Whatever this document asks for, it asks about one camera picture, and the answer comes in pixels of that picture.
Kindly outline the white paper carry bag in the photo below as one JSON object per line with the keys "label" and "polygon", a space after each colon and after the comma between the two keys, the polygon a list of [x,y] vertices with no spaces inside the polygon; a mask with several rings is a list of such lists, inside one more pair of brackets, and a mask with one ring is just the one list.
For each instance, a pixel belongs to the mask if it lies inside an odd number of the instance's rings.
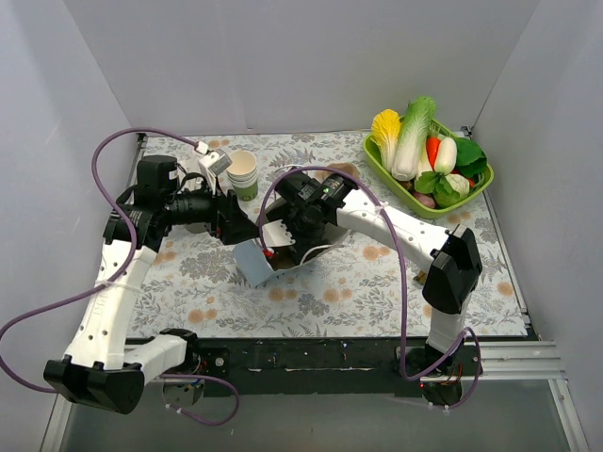
{"label": "white paper carry bag", "polygon": [[[318,179],[301,169],[290,169],[288,172],[290,171],[294,173],[303,172],[320,182],[323,182],[330,175]],[[285,178],[286,174],[287,172],[281,176],[278,183]],[[276,186],[268,191],[261,204],[261,211],[257,219],[260,235],[255,239],[242,242],[234,248],[237,267],[251,286],[258,286],[272,278],[282,276],[288,271],[315,261],[329,250],[340,248],[344,238],[348,235],[346,229],[328,225],[327,237],[333,239],[334,243],[331,246],[320,246],[325,251],[309,261],[295,264],[288,248],[295,243],[295,240],[286,229],[282,220],[283,214],[277,211],[277,208],[285,206],[285,201],[275,191]]]}

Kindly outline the stack of paper cups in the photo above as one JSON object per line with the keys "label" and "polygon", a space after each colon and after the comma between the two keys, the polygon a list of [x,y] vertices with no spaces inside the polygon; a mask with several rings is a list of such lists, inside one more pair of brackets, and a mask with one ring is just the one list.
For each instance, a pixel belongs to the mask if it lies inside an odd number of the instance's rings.
{"label": "stack of paper cups", "polygon": [[248,151],[229,155],[232,163],[226,169],[227,177],[237,197],[243,202],[253,201],[258,194],[258,172],[255,156]]}

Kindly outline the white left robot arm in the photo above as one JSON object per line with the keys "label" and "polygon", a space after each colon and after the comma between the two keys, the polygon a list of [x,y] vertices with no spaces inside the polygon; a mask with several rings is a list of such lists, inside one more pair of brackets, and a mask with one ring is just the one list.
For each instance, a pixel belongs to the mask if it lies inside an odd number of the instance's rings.
{"label": "white left robot arm", "polygon": [[126,334],[146,274],[163,239],[177,225],[202,225],[224,245],[255,238],[257,226],[242,211],[234,190],[222,191],[219,175],[230,165],[223,154],[198,161],[201,184],[184,187],[176,158],[143,157],[137,181],[115,201],[103,233],[99,292],[90,297],[77,333],[60,360],[50,360],[44,379],[67,400],[128,414],[144,387],[166,372],[193,375],[204,360],[197,335],[166,329],[143,346],[126,352]]}

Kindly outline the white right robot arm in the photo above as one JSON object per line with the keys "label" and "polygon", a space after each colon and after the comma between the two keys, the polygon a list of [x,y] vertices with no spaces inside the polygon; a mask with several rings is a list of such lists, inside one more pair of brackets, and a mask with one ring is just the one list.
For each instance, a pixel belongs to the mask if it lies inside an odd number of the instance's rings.
{"label": "white right robot arm", "polygon": [[291,169],[273,184],[282,204],[272,211],[291,234],[293,262],[303,265],[327,250],[328,225],[368,236],[394,250],[399,264],[414,263],[426,272],[422,296],[432,307],[425,344],[425,369],[447,374],[461,361],[459,346],[467,335],[466,304],[475,290],[482,263],[474,233],[451,230],[408,216],[380,201],[357,178],[332,170],[322,182],[303,168]]}

